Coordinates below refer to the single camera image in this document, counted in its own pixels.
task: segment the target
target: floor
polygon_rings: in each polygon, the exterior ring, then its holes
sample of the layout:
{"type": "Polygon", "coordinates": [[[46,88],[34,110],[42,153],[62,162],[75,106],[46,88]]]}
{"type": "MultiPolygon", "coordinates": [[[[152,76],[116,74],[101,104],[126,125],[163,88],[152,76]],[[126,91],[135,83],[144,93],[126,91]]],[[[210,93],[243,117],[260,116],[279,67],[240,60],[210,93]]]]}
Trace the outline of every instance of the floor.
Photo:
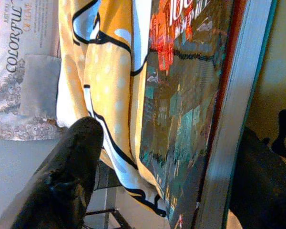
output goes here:
{"type": "Polygon", "coordinates": [[[119,228],[121,225],[114,218],[111,213],[102,213],[96,215],[86,216],[84,218],[84,224],[91,228],[119,228]]]}
{"type": "MultiPolygon", "coordinates": [[[[116,189],[115,207],[135,229],[170,229],[168,221],[138,204],[123,187],[116,189]]],[[[229,212],[226,229],[242,229],[236,216],[229,212]]]]}

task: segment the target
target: colorful book cover illustration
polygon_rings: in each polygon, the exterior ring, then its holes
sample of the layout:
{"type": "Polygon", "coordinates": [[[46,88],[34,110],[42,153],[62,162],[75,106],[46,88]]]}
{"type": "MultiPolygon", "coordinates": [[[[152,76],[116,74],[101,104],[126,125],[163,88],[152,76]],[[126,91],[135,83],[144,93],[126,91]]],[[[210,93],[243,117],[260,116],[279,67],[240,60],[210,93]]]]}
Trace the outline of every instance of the colorful book cover illustration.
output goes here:
{"type": "Polygon", "coordinates": [[[173,229],[199,208],[208,137],[233,0],[154,0],[140,160],[157,180],[173,229]]]}

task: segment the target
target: yellow fabric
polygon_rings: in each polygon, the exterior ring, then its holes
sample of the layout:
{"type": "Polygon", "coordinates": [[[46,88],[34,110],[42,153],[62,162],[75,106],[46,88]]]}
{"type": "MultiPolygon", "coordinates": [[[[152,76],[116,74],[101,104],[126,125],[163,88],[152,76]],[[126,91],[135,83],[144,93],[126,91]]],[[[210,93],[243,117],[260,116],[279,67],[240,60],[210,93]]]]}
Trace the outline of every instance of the yellow fabric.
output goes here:
{"type": "Polygon", "coordinates": [[[133,2],[60,0],[59,6],[61,74],[76,119],[91,115],[101,123],[101,160],[132,197],[164,217],[155,178],[139,160],[146,63],[132,69],[132,42],[140,36],[133,34],[133,2]]]}

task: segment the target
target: wall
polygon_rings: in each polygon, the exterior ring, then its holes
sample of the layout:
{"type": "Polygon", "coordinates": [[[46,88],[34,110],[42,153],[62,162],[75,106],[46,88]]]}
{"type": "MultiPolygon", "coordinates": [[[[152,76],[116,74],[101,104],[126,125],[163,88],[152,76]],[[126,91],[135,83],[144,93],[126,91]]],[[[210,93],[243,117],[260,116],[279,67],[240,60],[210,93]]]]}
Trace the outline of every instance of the wall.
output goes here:
{"type": "MultiPolygon", "coordinates": [[[[58,140],[30,142],[0,140],[0,215],[57,142],[58,140]]],[[[114,203],[115,188],[97,190],[93,193],[88,210],[113,208],[114,203]]]]}
{"type": "Polygon", "coordinates": [[[286,155],[286,0],[277,1],[246,125],[275,153],[286,155]]]}

